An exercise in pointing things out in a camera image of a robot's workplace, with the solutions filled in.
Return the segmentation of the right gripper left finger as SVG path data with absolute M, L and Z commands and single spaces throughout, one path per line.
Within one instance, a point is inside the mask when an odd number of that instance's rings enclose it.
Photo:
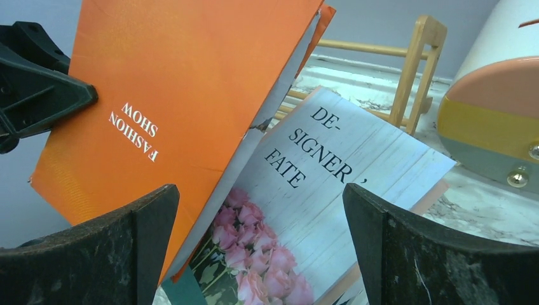
M 2 304 L 151 304 L 179 205 L 164 186 L 121 207 L 1 250 Z

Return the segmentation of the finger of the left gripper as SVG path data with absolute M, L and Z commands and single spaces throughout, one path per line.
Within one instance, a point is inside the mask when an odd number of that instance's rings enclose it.
M 96 103 L 96 89 L 68 75 L 70 62 L 40 24 L 1 26 L 1 154 Z

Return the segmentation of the white rose Designer Fate book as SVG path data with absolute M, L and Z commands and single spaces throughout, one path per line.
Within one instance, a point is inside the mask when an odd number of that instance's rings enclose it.
M 319 87 L 262 139 L 191 269 L 205 304 L 332 304 L 358 277 L 342 194 L 418 203 L 454 161 Z

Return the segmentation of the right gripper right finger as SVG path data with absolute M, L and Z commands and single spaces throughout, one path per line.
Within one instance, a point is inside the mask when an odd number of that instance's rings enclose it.
M 370 304 L 537 304 L 538 249 L 443 226 L 358 184 L 343 204 Z

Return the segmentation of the orange Fashion Show book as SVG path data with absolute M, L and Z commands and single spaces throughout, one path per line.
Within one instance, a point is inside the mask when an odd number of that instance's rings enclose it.
M 69 75 L 96 104 L 55 127 L 30 178 L 76 225 L 175 184 L 161 278 L 278 78 L 322 35 L 323 1 L 83 1 Z

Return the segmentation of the teal Humor book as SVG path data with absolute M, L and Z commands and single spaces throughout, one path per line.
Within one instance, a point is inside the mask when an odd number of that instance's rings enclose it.
M 176 283 L 166 280 L 161 286 L 173 305 L 207 305 L 198 282 L 192 274 L 184 273 Z

